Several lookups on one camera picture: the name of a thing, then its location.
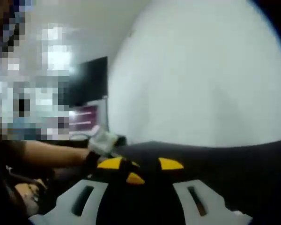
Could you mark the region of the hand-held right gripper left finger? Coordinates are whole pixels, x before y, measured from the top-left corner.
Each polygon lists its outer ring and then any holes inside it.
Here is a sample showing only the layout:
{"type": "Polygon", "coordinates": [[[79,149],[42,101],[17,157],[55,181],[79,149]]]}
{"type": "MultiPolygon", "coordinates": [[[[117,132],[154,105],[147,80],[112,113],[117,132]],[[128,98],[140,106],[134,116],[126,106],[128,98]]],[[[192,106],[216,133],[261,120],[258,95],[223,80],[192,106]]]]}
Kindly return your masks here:
{"type": "Polygon", "coordinates": [[[30,217],[34,225],[95,225],[106,190],[113,180],[130,176],[140,166],[122,157],[109,158],[95,168],[82,170],[69,182],[73,185],[56,197],[52,209],[30,217]]]}

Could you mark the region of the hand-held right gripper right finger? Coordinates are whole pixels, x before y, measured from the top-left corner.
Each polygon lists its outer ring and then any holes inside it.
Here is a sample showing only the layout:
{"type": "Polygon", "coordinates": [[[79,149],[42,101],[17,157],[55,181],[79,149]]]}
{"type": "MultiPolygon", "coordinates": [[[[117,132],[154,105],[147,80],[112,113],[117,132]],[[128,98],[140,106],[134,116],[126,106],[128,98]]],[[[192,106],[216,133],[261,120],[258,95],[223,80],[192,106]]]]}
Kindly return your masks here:
{"type": "Polygon", "coordinates": [[[160,157],[140,166],[154,225],[247,225],[251,217],[229,209],[224,198],[195,178],[183,163],[160,157]]]}

